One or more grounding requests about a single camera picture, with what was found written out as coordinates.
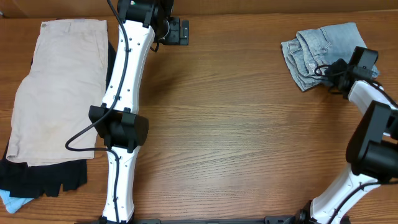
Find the light blue denim shorts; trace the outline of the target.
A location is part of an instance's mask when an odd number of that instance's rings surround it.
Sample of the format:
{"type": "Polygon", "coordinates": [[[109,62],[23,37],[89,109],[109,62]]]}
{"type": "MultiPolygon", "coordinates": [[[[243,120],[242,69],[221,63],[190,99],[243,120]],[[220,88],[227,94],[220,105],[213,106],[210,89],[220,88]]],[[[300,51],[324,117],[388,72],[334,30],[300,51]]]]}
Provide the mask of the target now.
{"type": "Polygon", "coordinates": [[[306,91],[322,83],[325,78],[315,74],[320,65],[331,65],[342,58],[348,62],[355,47],[366,47],[354,22],[301,30],[292,40],[281,43],[282,53],[290,74],[300,88],[306,91]]]}

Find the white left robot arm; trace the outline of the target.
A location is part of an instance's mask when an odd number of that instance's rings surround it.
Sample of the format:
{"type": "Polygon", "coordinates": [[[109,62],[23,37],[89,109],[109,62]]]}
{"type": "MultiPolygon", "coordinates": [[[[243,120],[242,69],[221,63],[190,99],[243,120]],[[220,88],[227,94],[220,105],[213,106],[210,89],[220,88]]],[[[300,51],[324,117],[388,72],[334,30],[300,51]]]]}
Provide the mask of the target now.
{"type": "Polygon", "coordinates": [[[119,1],[119,43],[111,78],[100,106],[89,119],[108,156],[106,204],[99,223],[133,223],[136,159],[149,121],[139,115],[139,90],[150,51],[159,45],[188,45],[189,21],[172,16],[173,0],[119,1]]]}

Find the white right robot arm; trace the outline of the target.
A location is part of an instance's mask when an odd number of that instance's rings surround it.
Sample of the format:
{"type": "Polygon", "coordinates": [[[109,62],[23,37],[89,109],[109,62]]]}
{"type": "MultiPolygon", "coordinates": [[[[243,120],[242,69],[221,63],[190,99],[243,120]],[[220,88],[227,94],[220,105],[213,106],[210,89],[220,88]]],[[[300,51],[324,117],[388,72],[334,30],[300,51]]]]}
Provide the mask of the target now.
{"type": "Polygon", "coordinates": [[[296,223],[347,223],[346,213],[367,193],[397,183],[397,103],[372,80],[374,64],[341,58],[321,74],[363,117],[347,145],[346,167],[299,211],[296,223]]]}

